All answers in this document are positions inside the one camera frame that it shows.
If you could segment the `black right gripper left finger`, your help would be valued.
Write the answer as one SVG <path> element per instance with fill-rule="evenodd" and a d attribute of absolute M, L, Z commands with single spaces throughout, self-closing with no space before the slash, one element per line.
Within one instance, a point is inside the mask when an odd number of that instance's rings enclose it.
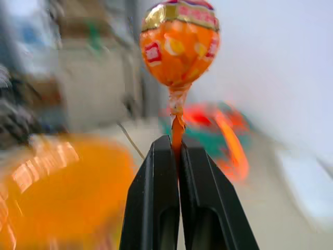
<path fill-rule="evenodd" d="M 130 185 L 119 250 L 176 250 L 177 169 L 167 135 L 156 139 Z"/>

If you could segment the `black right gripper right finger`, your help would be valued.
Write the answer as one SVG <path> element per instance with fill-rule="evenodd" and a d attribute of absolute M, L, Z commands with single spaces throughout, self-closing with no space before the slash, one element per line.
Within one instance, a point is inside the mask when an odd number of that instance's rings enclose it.
<path fill-rule="evenodd" d="M 234 186 L 205 149 L 184 142 L 181 157 L 186 250 L 260 250 Z"/>

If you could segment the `orange lollipop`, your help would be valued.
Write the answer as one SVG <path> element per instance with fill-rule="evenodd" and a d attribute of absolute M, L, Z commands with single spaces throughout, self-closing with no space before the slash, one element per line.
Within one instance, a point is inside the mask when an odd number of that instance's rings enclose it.
<path fill-rule="evenodd" d="M 186 97 L 216 57 L 220 23 L 206 0 L 164 0 L 146 12 L 139 44 L 149 72 L 169 90 L 171 147 L 179 166 Z"/>

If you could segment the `red green snack packet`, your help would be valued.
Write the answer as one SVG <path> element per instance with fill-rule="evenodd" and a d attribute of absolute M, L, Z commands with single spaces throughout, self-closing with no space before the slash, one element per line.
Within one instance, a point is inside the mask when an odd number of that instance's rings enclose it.
<path fill-rule="evenodd" d="M 184 132 L 174 136 L 170 110 L 164 109 L 159 115 L 163 133 L 171 137 L 177 162 L 182 139 L 187 135 L 203 146 L 230 181 L 246 179 L 249 163 L 245 147 L 250 144 L 251 125 L 242 112 L 226 103 L 192 104 L 184 108 L 183 121 Z"/>

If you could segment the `orange plastic bag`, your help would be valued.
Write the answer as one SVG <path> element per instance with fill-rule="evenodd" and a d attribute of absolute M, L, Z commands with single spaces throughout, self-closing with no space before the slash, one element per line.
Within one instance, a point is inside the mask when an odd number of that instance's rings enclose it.
<path fill-rule="evenodd" d="M 36 137 L 0 165 L 0 250 L 119 250 L 134 160 L 98 137 Z"/>

